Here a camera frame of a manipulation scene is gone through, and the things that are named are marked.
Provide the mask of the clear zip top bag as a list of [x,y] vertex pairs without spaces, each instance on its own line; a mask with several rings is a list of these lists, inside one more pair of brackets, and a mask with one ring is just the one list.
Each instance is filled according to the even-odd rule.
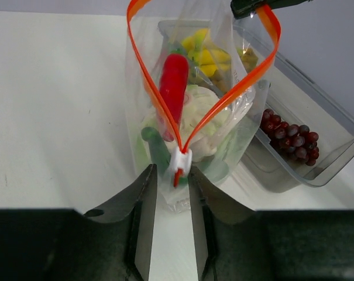
[[280,22],[266,1],[131,1],[126,23],[135,169],[155,164],[164,205],[180,213],[192,168],[222,183],[259,129]]

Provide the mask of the yellow banana bunch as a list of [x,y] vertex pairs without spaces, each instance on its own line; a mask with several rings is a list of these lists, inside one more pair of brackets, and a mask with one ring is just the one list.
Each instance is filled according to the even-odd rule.
[[188,58],[199,67],[208,78],[217,71],[226,72],[231,68],[231,56],[219,48],[210,36],[210,29],[198,29],[181,42]]

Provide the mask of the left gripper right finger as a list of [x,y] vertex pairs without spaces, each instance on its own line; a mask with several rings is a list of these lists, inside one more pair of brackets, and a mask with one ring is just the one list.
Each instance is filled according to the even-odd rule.
[[254,211],[188,175],[199,280],[354,280],[354,210]]

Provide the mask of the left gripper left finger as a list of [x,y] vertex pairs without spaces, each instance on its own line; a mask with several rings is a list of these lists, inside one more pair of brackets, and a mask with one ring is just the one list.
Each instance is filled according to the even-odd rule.
[[149,165],[84,214],[0,209],[0,280],[148,280],[156,197],[157,167]]

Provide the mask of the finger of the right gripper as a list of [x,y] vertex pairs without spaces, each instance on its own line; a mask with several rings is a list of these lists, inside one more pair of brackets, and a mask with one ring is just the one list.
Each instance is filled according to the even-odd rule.
[[268,5],[271,9],[286,8],[311,0],[231,0],[230,7],[235,19],[243,19],[256,13],[256,9]]

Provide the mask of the red chili pepper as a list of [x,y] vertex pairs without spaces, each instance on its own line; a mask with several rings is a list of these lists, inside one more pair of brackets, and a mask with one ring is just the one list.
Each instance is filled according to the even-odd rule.
[[159,81],[159,92],[177,127],[180,127],[185,90],[188,82],[187,59],[177,53],[169,54],[164,62]]

